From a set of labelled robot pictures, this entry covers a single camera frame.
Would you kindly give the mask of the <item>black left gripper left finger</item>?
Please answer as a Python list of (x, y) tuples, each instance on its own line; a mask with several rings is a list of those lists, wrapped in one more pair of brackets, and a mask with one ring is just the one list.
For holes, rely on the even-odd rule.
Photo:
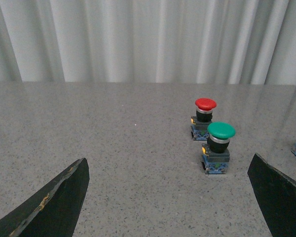
[(1, 218), (0, 237), (71, 237), (88, 184), (87, 159), (78, 159)]

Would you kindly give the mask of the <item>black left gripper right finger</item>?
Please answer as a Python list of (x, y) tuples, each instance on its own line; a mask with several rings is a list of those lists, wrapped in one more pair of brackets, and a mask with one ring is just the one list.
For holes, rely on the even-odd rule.
[(274, 237), (296, 237), (296, 181), (255, 154), (247, 172)]

